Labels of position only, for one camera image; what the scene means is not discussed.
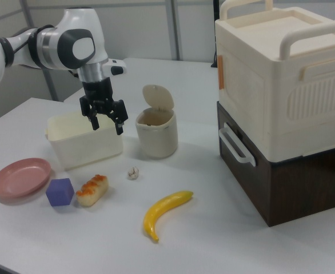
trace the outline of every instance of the crate handle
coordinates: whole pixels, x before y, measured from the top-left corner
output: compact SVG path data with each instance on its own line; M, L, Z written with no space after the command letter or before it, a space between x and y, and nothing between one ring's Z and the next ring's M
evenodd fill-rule
M230 144L230 142L227 140L226 135L232 140L232 142L235 143L235 145L241 150L241 152L245 155L245 157L241 157L236 150L233 148L233 146ZM232 131L232 129L229 127L228 124L225 123L225 126L221 128L218 131L218 135L220 136L221 140L225 143L229 151L232 153L232 155L235 157L235 159L239 163L250 163L253 165L253 167L256 166L255 158L250 153L250 151L245 147L245 145L240 141L239 138L237 138L236 134Z
M262 0L226 0L220 8L220 20L227 19L227 12L232 7L242 6L245 4L260 2ZM273 0L265 0L265 10L273 9Z
M300 30L287 33L280 46L280 60L287 60L290 57L291 46L293 43L316 36L335 33L335 21L330 23L319 23Z

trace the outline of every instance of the pink plate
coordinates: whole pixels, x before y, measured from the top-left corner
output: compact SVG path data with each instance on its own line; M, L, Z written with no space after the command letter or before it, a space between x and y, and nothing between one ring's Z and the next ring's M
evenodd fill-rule
M17 198L32 193L48 182L50 164L40 158L28 158L0 170L0 198Z

